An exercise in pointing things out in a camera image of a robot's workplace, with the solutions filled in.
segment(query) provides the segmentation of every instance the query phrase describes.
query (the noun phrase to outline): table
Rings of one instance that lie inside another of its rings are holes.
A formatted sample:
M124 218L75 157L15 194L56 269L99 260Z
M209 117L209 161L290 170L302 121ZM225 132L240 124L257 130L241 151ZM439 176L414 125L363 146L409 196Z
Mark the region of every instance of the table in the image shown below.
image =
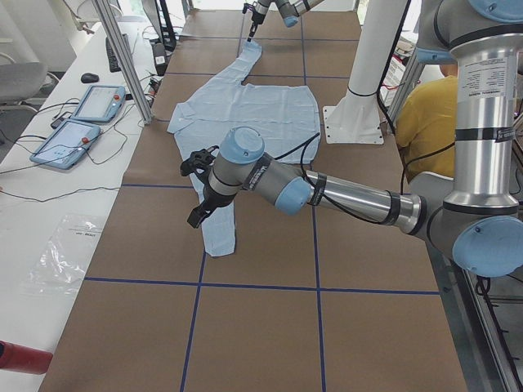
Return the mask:
M187 225L197 197L168 119L236 58L247 18L188 16L41 392L467 390L423 242L323 208L284 217L249 193L235 199L234 254L206 255ZM295 27L267 16L246 82L306 84L335 105L356 15L310 12ZM314 169L379 189L401 173L392 136L323 138Z
M142 38L143 22L120 24L127 33L138 78L154 73L154 62L149 42ZM99 28L82 53L71 65L44 106L81 98L87 85L80 82L83 73L100 76L99 83L125 85L121 72L110 73L105 54L105 32ZM149 80L142 81L145 86ZM120 113L131 105L127 102ZM25 129L24 135L48 136L52 117L59 107L36 115ZM50 198L80 188L119 187L142 129L136 108L118 125L128 140L123 150L107 163L94 165L87 157L68 171L55 171L35 167L0 175L3 190L32 198ZM96 161L108 158L123 143L123 136L114 130L103 135L91 148ZM39 143L24 143L36 149ZM0 165L0 172L32 165L29 153L15 145ZM65 214L82 214L107 217L116 198L115 190L97 190L73 194L47 203L36 203L0 194L0 249L2 274L0 275L0 339L53 352L60 338L65 321L74 303L74 296L29 296L21 284L38 262L47 240ZM30 392L38 389L43 376L14 372L0 372L0 390Z

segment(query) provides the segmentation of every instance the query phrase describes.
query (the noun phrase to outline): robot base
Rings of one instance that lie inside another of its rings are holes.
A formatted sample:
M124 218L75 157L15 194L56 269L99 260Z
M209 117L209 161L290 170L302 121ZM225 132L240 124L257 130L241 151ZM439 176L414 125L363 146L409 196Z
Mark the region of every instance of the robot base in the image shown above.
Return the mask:
M346 99L342 98L337 106L324 107L327 143L382 145L383 136L376 104L362 105L357 110L351 108L348 110L350 113L347 113Z

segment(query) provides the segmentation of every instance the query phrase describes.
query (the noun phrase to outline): tablet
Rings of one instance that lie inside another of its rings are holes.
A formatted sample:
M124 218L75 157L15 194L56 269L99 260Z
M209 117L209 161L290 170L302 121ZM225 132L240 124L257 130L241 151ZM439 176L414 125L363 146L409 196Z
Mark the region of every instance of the tablet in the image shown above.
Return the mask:
M91 147L101 129L95 124L67 119L38 147L29 159L32 162L69 169Z
M108 123L125 101L125 87L93 84L71 115L73 120L88 123Z

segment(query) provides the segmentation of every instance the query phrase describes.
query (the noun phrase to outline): blue joint cap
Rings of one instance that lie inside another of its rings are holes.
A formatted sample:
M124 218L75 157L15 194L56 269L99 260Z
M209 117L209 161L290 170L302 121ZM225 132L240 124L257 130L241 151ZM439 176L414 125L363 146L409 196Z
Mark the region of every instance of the blue joint cap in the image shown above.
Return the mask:
M256 162L265 151L262 135L251 127L231 129L220 145L220 155L239 165Z
M284 23L287 27L293 27L298 21L299 19L296 16L287 16L284 18Z
M454 262L486 278L510 274L523 265L523 222L491 216L463 231L452 248Z
M307 203L311 195L311 186L301 177L289 182L276 199L275 207L287 215L297 214Z
M418 47L416 58L422 64L456 64L448 51L435 51Z
M478 14L500 23L523 22L521 0L468 0Z

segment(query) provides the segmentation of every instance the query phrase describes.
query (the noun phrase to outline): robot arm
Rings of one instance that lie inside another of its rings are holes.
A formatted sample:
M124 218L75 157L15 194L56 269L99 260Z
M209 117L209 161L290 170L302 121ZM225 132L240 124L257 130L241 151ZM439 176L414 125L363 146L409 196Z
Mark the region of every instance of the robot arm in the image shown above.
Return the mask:
M270 3L257 3L257 12L265 17ZM300 2L277 3L284 12L294 7L300 13ZM254 16L256 25L262 23ZM443 62L449 50L459 65L454 180L422 173L410 184L414 194L404 196L299 171L265 154L260 135L242 127L228 134L216 158L202 150L195 153L201 159L182 165L182 174L193 172L205 184L204 201L189 222L198 227L249 189L288 214L309 203L396 225L480 276L510 274L523 265L519 203L508 191L523 2L425 0L420 21L421 60Z
M324 0L257 0L252 5L244 4L244 13L251 10L253 17L248 40L250 41L256 33L258 25L262 25L271 3L275 3L287 27L293 27L298 18L309 11L312 7L316 7Z
M232 203L242 189L260 194L266 201L288 215L294 215L306 204L340 209L364 221L398 226L406 234L421 228L426 203L417 195L399 195L365 185L326 176L315 171L300 170L279 163L264 152L260 134L250 127L231 130L214 158L212 151L196 153L205 156L208 165L201 165L195 156L184 161L182 175L198 174L205 184L204 201L188 219L199 227L217 207Z

